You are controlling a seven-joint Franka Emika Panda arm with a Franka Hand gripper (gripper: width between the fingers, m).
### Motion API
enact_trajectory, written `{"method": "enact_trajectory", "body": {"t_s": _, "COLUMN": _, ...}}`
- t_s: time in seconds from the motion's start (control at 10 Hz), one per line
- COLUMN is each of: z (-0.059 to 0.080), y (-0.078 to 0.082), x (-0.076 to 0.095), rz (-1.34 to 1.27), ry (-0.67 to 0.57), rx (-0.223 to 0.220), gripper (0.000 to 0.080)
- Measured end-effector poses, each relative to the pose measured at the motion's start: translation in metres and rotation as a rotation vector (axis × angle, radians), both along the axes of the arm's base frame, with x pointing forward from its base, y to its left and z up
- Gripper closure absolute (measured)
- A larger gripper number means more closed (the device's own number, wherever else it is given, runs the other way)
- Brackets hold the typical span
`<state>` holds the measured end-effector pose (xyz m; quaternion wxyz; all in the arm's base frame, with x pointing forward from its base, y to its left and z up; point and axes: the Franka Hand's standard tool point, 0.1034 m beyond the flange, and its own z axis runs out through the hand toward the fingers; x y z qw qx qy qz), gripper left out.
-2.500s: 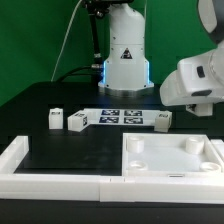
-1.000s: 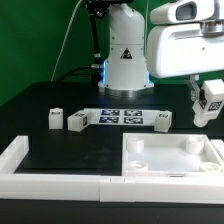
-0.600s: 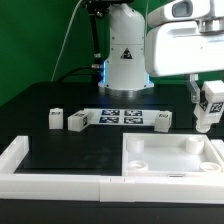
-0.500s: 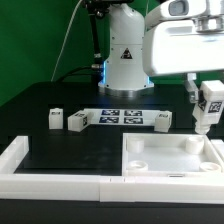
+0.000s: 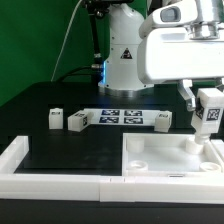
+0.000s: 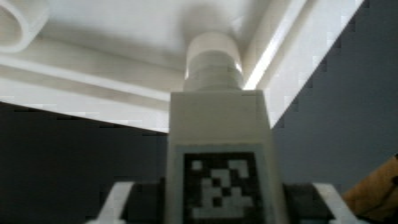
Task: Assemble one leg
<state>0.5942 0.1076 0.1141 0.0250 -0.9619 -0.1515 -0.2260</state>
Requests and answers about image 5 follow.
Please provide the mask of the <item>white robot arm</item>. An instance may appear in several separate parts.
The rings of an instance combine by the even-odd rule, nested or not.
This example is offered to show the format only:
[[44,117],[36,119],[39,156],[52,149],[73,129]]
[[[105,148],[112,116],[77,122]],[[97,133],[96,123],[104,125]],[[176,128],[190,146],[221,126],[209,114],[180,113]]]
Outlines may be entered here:
[[103,91],[132,96],[155,84],[176,82],[193,111],[192,83],[224,79],[223,0],[162,0],[146,17],[126,4],[114,4],[109,18]]

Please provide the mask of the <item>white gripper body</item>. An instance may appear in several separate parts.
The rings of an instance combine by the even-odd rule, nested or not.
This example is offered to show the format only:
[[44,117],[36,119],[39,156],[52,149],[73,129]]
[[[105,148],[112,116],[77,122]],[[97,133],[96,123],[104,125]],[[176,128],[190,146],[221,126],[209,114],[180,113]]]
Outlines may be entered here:
[[138,47],[137,71],[143,84],[224,77],[224,30],[215,40],[190,40],[184,27],[155,29]]

